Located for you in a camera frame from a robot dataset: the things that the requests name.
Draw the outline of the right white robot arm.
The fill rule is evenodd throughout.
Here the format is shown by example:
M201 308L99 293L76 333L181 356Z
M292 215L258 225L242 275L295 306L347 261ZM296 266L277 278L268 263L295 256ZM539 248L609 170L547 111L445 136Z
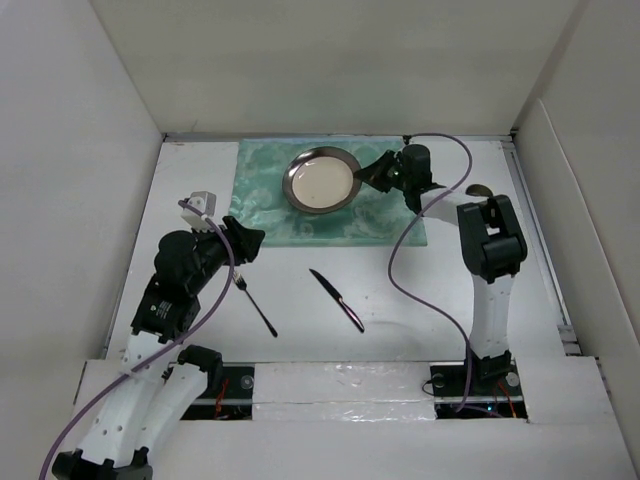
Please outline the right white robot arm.
M506 195L473 196L457 185L436 183L431 153L419 144L387 151L353 177L383 193L400 191L418 219L437 219L458 229L462 259L474 287L470 360L462 369L462 381L471 392L486 393L511 365L510 294L528 254L511 200Z

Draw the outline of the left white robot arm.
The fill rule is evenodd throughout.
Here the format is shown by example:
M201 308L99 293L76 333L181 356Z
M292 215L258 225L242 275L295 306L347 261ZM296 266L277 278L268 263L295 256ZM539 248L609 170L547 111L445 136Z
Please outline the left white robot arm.
M121 360L121 373L72 419L77 424L101 407L78 446L54 446L44 473L57 479L150 479L163 444L193 401L222 387L219 352L187 344L204 325L198 295L222 267L234 270L258 255L262 230L226 216L220 226L206 216L190 231L161 238L155 272L145 288Z

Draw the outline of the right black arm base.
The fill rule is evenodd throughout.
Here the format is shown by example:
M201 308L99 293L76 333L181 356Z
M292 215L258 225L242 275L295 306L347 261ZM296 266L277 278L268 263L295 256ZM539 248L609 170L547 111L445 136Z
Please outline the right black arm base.
M485 383L472 379L466 401L463 401L463 394L467 368L461 362L432 363L429 373L430 377L422 384L422 391L433 399L438 420L528 418L515 363L498 379Z

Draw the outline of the green patterned cloth placemat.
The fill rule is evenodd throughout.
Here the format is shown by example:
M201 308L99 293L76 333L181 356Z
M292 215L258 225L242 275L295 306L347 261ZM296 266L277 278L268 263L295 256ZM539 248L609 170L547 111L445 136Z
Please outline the green patterned cloth placemat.
M379 193L352 174L401 145L392 138L243 140L229 213L265 231L270 247L391 245L414 213L401 192Z

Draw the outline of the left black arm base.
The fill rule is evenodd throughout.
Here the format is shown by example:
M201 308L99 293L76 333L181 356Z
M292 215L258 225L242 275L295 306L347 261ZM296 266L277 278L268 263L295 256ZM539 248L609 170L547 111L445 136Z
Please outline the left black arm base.
M218 388L198 397L183 414L182 420L251 420L254 386L254 364L226 364Z

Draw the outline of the round plate with dark rim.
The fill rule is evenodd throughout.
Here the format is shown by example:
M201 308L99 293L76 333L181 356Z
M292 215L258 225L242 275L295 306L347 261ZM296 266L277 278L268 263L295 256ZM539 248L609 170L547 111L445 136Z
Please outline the round plate with dark rim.
M308 149L286 167L282 192L295 209L313 215L336 212L351 203L361 188L353 173L360 162L348 151L332 146Z

